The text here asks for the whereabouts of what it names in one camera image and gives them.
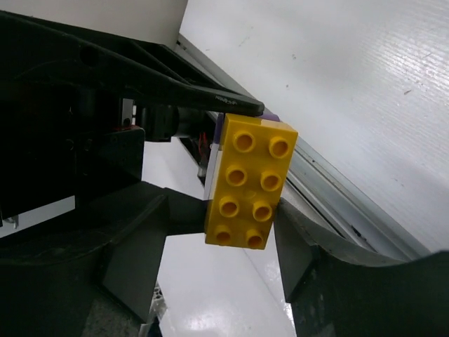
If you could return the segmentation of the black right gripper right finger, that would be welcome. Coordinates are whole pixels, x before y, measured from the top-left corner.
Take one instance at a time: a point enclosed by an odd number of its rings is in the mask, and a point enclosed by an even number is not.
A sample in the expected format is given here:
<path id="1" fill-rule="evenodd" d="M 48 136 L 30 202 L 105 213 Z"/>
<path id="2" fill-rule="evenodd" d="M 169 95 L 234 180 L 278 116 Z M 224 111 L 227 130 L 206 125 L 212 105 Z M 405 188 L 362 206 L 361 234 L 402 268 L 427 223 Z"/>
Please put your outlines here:
<path id="1" fill-rule="evenodd" d="M 388 258 L 320 226 L 286 200 L 274 233 L 298 336 L 447 336 L 448 253 Z"/>

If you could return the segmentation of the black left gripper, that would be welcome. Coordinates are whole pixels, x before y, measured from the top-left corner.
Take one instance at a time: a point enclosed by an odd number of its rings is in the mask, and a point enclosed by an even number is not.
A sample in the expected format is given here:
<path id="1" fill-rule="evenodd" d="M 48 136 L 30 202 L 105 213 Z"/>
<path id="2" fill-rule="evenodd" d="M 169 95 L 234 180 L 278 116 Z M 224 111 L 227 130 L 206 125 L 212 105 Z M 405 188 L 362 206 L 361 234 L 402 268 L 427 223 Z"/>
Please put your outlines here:
<path id="1" fill-rule="evenodd" d="M 140 181 L 147 141 L 176 137 L 197 144 L 210 133 L 201 110 L 262 115 L 259 100 L 177 79 L 145 46 L 1 12 L 3 219 L 69 197 L 80 206 Z M 136 125 L 122 124 L 124 100 L 112 93 L 164 105 L 139 107 Z"/>

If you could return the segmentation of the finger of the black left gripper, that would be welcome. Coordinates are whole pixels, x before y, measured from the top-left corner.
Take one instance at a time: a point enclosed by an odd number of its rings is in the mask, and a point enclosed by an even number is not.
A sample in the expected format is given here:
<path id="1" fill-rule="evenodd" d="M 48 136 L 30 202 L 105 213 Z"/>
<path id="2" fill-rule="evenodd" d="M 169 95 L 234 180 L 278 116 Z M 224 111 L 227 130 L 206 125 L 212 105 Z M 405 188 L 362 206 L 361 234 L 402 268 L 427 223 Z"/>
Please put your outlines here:
<path id="1" fill-rule="evenodd" d="M 142 185 L 142 192 L 149 197 L 145 215 L 155 214 L 161 219 L 166 235 L 204 233 L 207 201 L 167 187 L 146 182 Z"/>

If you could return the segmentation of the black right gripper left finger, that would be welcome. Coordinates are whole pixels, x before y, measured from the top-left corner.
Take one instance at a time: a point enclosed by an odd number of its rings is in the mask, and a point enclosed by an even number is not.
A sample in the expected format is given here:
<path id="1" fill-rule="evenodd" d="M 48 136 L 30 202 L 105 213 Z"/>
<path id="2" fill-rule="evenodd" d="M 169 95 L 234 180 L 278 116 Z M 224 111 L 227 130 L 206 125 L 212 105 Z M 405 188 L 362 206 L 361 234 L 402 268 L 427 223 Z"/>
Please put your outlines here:
<path id="1" fill-rule="evenodd" d="M 2 336 L 137 336 L 149 318 L 168 199 L 109 198 L 1 239 Z"/>

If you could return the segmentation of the yellow rectangular lego brick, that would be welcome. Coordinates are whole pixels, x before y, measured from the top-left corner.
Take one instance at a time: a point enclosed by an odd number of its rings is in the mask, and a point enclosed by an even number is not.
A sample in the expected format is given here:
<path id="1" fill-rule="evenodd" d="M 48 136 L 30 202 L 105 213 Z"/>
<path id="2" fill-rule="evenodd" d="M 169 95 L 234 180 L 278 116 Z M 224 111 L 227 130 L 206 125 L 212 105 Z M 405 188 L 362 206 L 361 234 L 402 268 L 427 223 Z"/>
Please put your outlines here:
<path id="1" fill-rule="evenodd" d="M 265 248 L 297 142 L 298 133 L 291 130 L 267 151 L 218 149 L 205 221 L 207 244 Z"/>

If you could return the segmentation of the purple round lego brick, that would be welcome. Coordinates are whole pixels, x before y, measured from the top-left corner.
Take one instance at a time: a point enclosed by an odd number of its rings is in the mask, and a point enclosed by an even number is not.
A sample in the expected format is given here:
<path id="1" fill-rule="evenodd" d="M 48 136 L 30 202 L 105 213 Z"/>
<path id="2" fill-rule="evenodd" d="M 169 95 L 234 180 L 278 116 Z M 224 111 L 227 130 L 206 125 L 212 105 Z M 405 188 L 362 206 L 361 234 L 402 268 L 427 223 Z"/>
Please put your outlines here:
<path id="1" fill-rule="evenodd" d="M 237 114 L 221 114 L 215 128 L 213 144 L 219 150 L 236 154 L 267 151 L 276 141 L 286 140 L 292 132 L 287 124 L 274 119 L 249 117 Z"/>

